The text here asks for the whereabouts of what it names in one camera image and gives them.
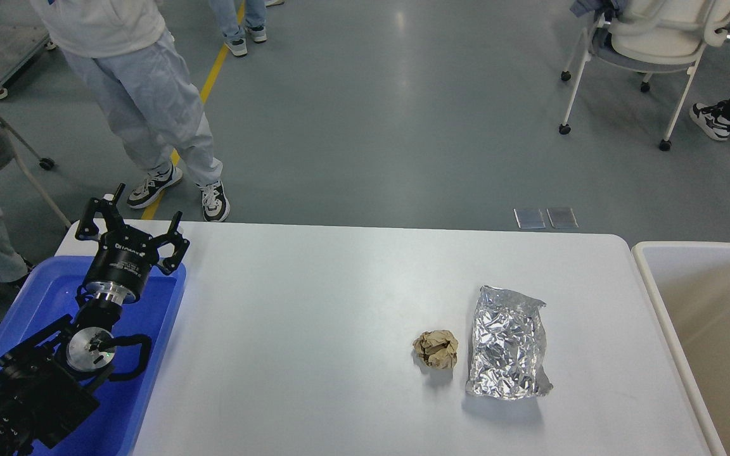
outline crumpled foil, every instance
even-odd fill
[[[466,391],[515,400],[544,396],[554,387],[545,370],[545,303],[510,289],[482,286],[472,330],[472,360]]]

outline white shirt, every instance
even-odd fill
[[[52,40],[81,57],[103,58],[159,40],[165,20],[155,0],[30,0]]]

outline crumpled paper ball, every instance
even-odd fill
[[[446,329],[423,332],[413,346],[418,358],[435,369],[452,369],[458,362],[458,340]]]

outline yellow floor line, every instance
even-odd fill
[[[236,16],[238,19],[238,23],[241,23],[241,20],[244,18],[244,2],[241,3],[241,7],[238,8],[238,15]],[[202,86],[202,91],[199,93],[199,97],[202,99],[202,103],[208,102],[208,97],[210,96],[210,92],[212,90],[212,87],[215,84],[215,80],[218,78],[219,72],[221,72],[221,66],[224,64],[225,58],[227,57],[227,52],[229,49],[227,46],[221,46],[221,50],[218,51],[218,55],[215,56],[214,65],[210,69],[210,72],[208,73],[208,78],[205,81],[205,85]],[[174,152],[170,154],[170,159],[172,162],[174,162],[174,166],[179,163],[179,153],[176,152],[176,149],[174,149]],[[142,217],[140,217],[143,220],[153,220],[154,214],[157,213],[157,208],[160,205],[160,201],[162,201],[162,197],[165,196],[165,190],[162,190],[160,192],[159,198],[157,198],[153,203],[151,203],[150,206],[145,208],[145,211],[143,211]]]

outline beige bin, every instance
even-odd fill
[[[730,456],[730,243],[646,242],[632,254],[712,454]]]

